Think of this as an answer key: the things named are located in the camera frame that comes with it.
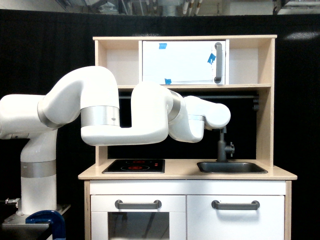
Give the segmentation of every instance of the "oven window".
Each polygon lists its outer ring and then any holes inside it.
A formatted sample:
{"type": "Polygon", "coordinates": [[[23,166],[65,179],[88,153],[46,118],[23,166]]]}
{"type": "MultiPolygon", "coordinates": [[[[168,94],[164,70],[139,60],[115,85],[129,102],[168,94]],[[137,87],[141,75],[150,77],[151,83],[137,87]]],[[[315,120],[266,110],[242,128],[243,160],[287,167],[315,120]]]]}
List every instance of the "oven window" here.
{"type": "Polygon", "coordinates": [[[108,212],[109,240],[169,240],[169,212],[108,212]]]}

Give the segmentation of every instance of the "silver joint ring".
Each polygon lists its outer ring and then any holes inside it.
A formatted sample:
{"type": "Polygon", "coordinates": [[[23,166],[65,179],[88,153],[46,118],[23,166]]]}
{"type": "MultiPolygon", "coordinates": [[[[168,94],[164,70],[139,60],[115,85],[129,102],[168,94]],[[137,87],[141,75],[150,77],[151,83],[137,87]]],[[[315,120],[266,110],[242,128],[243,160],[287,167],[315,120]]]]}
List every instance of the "silver joint ring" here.
{"type": "Polygon", "coordinates": [[[172,106],[171,111],[168,114],[168,122],[175,119],[178,116],[180,109],[181,109],[181,101],[180,101],[179,95],[174,91],[171,91],[171,90],[169,90],[169,91],[172,94],[173,106],[172,106]]]}
{"type": "Polygon", "coordinates": [[[46,114],[45,114],[45,112],[43,110],[42,100],[40,100],[38,102],[37,111],[38,111],[38,117],[40,119],[40,122],[42,122],[47,127],[52,128],[52,129],[58,129],[58,128],[61,128],[64,125],[64,124],[54,123],[49,118],[47,118],[47,116],[46,116],[46,114]]]}
{"type": "Polygon", "coordinates": [[[43,162],[21,162],[21,177],[44,178],[56,174],[56,160],[43,162]]]}
{"type": "Polygon", "coordinates": [[[120,126],[120,110],[115,106],[88,106],[81,109],[81,127],[120,126]]]}
{"type": "Polygon", "coordinates": [[[205,121],[205,117],[201,115],[188,115],[189,120],[200,120],[200,121],[205,121]]]}

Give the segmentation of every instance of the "wooden countertop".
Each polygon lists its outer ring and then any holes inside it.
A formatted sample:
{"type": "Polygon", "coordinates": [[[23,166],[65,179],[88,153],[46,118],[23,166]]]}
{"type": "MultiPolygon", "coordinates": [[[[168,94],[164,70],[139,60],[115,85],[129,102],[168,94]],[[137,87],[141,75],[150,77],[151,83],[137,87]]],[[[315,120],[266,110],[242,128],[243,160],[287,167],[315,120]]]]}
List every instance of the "wooden countertop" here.
{"type": "Polygon", "coordinates": [[[296,180],[298,177],[277,166],[267,166],[257,160],[239,159],[233,162],[255,163],[268,173],[217,174],[201,172],[199,162],[215,162],[215,159],[166,159],[164,173],[107,173],[105,170],[114,159],[108,159],[100,166],[95,164],[82,172],[80,180],[296,180]]]}

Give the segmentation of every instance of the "drawer handle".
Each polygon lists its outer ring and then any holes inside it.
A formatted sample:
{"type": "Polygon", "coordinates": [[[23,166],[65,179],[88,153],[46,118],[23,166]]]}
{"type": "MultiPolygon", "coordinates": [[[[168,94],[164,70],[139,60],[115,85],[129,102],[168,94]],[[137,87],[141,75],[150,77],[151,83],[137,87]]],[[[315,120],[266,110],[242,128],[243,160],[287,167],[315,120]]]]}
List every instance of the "drawer handle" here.
{"type": "Polygon", "coordinates": [[[252,203],[220,203],[214,200],[211,206],[217,210],[258,210],[260,203],[256,200],[252,203]]]}
{"type": "Polygon", "coordinates": [[[222,80],[222,72],[223,72],[223,65],[222,65],[222,44],[220,42],[217,42],[214,45],[216,49],[216,74],[214,78],[214,82],[216,84],[219,84],[222,80]]]}
{"type": "Polygon", "coordinates": [[[122,202],[121,200],[117,200],[114,203],[115,207],[117,209],[159,209],[161,208],[162,204],[161,201],[155,200],[153,203],[125,203],[122,202]]]}

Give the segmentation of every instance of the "oven door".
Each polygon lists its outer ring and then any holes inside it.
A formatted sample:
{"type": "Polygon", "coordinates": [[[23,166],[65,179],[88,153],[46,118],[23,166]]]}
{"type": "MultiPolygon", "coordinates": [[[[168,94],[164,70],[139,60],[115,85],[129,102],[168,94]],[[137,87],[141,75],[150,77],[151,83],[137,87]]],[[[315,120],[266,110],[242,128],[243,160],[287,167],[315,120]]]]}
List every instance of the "oven door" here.
{"type": "Polygon", "coordinates": [[[186,240],[184,195],[92,195],[92,240],[186,240]]]}

